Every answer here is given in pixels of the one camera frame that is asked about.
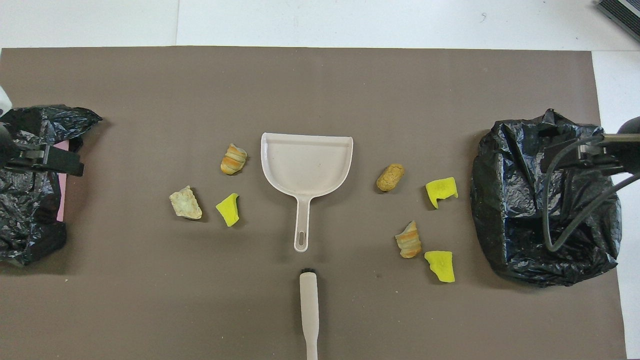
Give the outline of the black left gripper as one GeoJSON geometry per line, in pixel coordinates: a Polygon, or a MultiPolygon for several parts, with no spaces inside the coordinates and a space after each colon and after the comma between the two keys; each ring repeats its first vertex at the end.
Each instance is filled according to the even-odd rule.
{"type": "Polygon", "coordinates": [[[83,176],[83,163],[78,153],[48,145],[2,145],[1,168],[14,173],[43,173],[46,171],[42,167],[46,153],[48,171],[83,176]]]}

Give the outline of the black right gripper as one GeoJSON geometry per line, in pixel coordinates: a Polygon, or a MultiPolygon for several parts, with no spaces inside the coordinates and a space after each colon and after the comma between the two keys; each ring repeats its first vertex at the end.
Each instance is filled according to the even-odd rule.
{"type": "Polygon", "coordinates": [[[558,169],[594,169],[594,158],[606,153],[614,157],[626,173],[640,172],[640,135],[604,134],[603,137],[583,137],[547,146],[542,151],[542,173],[558,169]]]}

